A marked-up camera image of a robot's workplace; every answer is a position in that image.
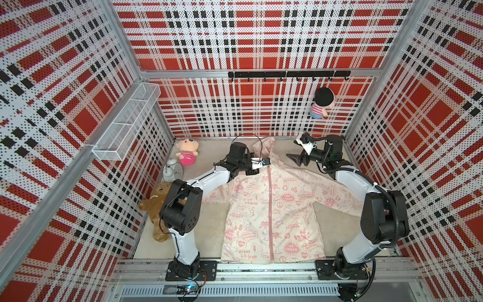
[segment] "hanging doll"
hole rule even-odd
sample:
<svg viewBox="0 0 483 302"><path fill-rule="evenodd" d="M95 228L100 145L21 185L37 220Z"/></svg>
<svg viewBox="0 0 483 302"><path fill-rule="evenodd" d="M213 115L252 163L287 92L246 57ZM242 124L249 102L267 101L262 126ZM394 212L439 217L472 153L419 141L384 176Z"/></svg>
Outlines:
<svg viewBox="0 0 483 302"><path fill-rule="evenodd" d="M310 108L310 116L316 119L327 116L326 108L334 107L334 92L330 88L322 87L315 93L314 103Z"/></svg>

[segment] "brown teddy bear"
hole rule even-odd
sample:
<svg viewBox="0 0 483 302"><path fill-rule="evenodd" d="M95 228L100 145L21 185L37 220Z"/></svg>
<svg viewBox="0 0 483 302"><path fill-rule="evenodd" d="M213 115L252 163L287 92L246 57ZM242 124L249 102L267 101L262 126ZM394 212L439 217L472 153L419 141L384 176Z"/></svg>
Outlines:
<svg viewBox="0 0 483 302"><path fill-rule="evenodd" d="M170 190L171 183L160 182L151 191L151 196L149 199L145 199L139 202L138 208L140 210L146 211L149 214L151 222L154 224L153 238L158 242L166 241L169 238L168 228L161 221L159 222L159 212L163 206L166 195Z"/></svg>

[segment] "pink plush toy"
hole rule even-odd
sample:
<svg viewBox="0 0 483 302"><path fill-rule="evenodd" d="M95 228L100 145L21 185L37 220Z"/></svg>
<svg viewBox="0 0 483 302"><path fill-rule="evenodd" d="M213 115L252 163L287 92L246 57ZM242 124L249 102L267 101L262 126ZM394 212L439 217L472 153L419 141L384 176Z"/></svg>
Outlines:
<svg viewBox="0 0 483 302"><path fill-rule="evenodd" d="M195 156L198 155L198 150L199 143L197 141L191 140L191 139L184 139L182 141L179 141L176 144L176 147L181 152L176 153L176 156L179 157L180 163L183 166L189 166L195 163Z"/></svg>

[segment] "white wire basket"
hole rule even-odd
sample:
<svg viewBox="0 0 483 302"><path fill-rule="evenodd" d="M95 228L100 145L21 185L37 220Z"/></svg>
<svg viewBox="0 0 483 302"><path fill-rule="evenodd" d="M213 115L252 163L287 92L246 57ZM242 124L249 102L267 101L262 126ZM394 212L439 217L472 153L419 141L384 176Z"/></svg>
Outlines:
<svg viewBox="0 0 483 302"><path fill-rule="evenodd" d="M100 160L123 160L160 94L158 84L139 84L93 148L96 157Z"/></svg>

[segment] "pink zipper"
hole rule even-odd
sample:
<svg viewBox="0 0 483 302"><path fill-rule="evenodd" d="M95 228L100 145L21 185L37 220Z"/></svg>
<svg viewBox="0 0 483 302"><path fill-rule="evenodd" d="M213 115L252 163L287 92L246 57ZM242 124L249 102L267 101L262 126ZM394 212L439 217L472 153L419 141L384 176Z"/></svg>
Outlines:
<svg viewBox="0 0 483 302"><path fill-rule="evenodd" d="M269 178L269 245L270 245L270 263L273 263L275 256L273 255L273 228L272 228L272 189L271 189L271 171L270 166L267 167Z"/></svg>

